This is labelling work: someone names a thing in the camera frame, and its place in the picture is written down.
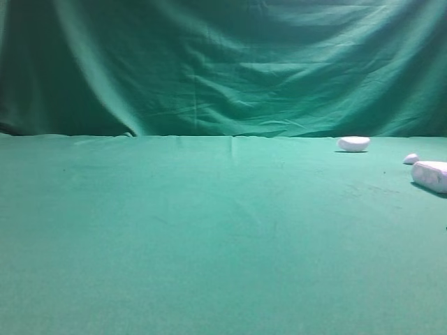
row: green backdrop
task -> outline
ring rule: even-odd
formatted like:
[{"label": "green backdrop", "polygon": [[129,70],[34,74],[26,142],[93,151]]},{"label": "green backdrop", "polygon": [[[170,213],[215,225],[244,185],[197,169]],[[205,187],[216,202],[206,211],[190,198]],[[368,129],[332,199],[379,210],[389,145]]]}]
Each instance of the green backdrop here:
[{"label": "green backdrop", "polygon": [[447,0],[0,4],[5,132],[447,134]]}]

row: white cylindrical object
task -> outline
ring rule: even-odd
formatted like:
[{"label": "white cylindrical object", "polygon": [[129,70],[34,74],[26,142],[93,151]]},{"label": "white cylindrical object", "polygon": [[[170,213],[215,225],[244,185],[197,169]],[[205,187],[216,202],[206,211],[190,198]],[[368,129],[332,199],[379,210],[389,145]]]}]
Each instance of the white cylindrical object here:
[{"label": "white cylindrical object", "polygon": [[415,183],[437,193],[447,193],[447,162],[420,161],[413,165]]}]

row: white foam block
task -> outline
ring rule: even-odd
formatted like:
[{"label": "white foam block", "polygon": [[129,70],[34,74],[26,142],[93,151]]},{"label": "white foam block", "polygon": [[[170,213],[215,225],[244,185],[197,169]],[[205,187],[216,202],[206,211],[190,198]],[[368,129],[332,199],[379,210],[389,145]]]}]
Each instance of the white foam block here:
[{"label": "white foam block", "polygon": [[416,154],[409,154],[404,158],[404,164],[413,165],[414,163],[419,161],[419,157]]},{"label": "white foam block", "polygon": [[447,162],[419,161],[413,165],[415,183],[437,193],[447,193]]},{"label": "white foam block", "polygon": [[360,152],[365,150],[371,142],[369,137],[346,136],[337,141],[340,149],[349,152]]}]

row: small white stone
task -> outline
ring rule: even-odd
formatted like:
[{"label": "small white stone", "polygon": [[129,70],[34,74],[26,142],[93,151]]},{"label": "small white stone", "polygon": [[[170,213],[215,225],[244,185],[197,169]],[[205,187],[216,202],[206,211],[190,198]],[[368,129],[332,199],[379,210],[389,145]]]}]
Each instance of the small white stone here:
[{"label": "small white stone", "polygon": [[365,150],[371,142],[369,137],[347,136],[338,140],[337,145],[340,149],[349,152],[360,152]]},{"label": "small white stone", "polygon": [[414,163],[419,161],[419,157],[416,154],[409,154],[407,157],[405,157],[404,159],[404,164],[407,165],[413,165]]}]

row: green felt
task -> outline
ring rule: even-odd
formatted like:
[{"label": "green felt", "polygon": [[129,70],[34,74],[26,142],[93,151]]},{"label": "green felt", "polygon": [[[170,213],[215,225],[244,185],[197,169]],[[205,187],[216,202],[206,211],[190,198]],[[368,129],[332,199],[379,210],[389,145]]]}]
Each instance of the green felt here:
[{"label": "green felt", "polygon": [[445,335],[446,138],[0,138],[7,335]]},{"label": "green felt", "polygon": [[447,0],[7,3],[0,131],[447,135]]}]

